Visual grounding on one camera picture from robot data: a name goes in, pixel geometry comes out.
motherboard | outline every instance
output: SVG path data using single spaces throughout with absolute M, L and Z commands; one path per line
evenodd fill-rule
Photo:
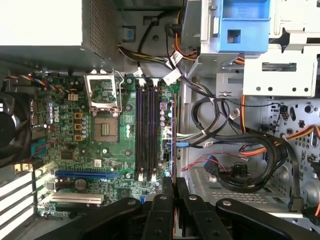
M 174 174 L 178 83 L 115 77 L 114 84 L 92 81 L 88 89 L 85 77 L 43 81 L 56 90 L 44 87 L 31 108 L 34 129 L 45 127 L 32 145 L 33 156 L 43 160 L 36 174 L 41 216 L 72 217 L 161 193 L 162 177 Z M 99 109 L 102 104 L 118 111 Z

black ram slot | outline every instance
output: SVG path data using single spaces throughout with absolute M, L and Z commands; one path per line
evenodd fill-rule
M 143 125 L 143 94 L 138 88 L 135 96 L 135 176 L 138 178 L 142 168 L 142 125 Z
M 146 159 L 146 172 L 147 172 L 147 181 L 151 180 L 151 167 L 152 167 L 152 117 L 153 117 L 153 111 L 150 108 L 153 103 L 152 103 L 152 94 L 153 94 L 153 89 L 152 87 L 149 87 L 148 93 L 147 93 L 147 98 L 148 98 L 148 111 L 147 111 L 147 120 L 146 120 L 146 127 L 147 127 L 147 159 Z
M 147 138 L 146 138 L 146 91 L 142 91 L 142 101 L 141 101 L 141 173 L 144 174 L 146 172 L 146 159 L 147 159 Z
M 151 168 L 154 172 L 155 169 L 157 169 L 158 166 L 158 132 L 159 132 L 159 93 L 158 91 L 153 92 L 153 110 L 152 110 L 152 149 L 153 149 L 153 156 L 152 156 L 152 162 L 151 162 Z

pci slot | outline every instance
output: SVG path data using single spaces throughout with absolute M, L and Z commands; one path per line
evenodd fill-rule
M 108 179 L 118 176 L 116 173 L 96 171 L 65 171 L 58 170 L 54 173 L 57 178 L 82 178 L 82 179 Z
M 73 213 L 87 213 L 99 209 L 98 206 L 92 205 L 87 207 L 85 204 L 58 204 L 55 206 L 57 212 L 73 212 Z
M 78 203 L 78 204 L 102 204 L 105 197 L 102 194 L 87 194 L 87 193 L 70 193 L 70 192 L 55 192 L 51 196 L 52 202 L 58 203 Z

blue pci express slot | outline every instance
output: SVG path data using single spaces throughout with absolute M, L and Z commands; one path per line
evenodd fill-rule
M 64 171 L 58 170 L 54 173 L 57 178 L 83 178 L 83 179 L 108 179 L 118 176 L 117 173 L 96 171 Z

green circuit board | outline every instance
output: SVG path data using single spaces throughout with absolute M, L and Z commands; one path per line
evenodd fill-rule
M 46 120 L 46 156 L 43 157 L 46 174 L 42 175 L 44 183 L 38 188 L 37 211 L 40 215 L 67 217 L 69 212 L 56 211 L 56 202 L 50 196 L 56 191 L 56 171 L 90 171 L 113 174 L 113 177 L 87 179 L 85 189 L 74 187 L 59 189 L 60 192 L 88 193 L 104 195 L 104 205 L 116 200 L 161 193 L 161 179 L 165 171 L 171 170 L 170 161 L 164 159 L 163 140 L 168 139 L 166 130 L 170 127 L 170 103 L 179 85 L 158 86 L 159 102 L 164 112 L 163 124 L 158 133 L 158 160 L 156 182 L 138 181 L 135 178 L 135 122 L 136 122 L 136 84 L 127 83 L 121 86 L 122 112 L 113 117 L 108 111 L 98 112 L 93 116 L 88 105 L 88 98 L 82 77 L 52 77 L 52 85 L 71 90 L 70 93 L 47 91 L 37 98 L 38 105 L 46 105 L 45 110 L 37 113 L 38 119 Z M 110 94 L 112 86 L 109 82 L 95 82 L 91 85 L 98 93 L 93 99 L 99 103 L 113 102 L 114 94 Z

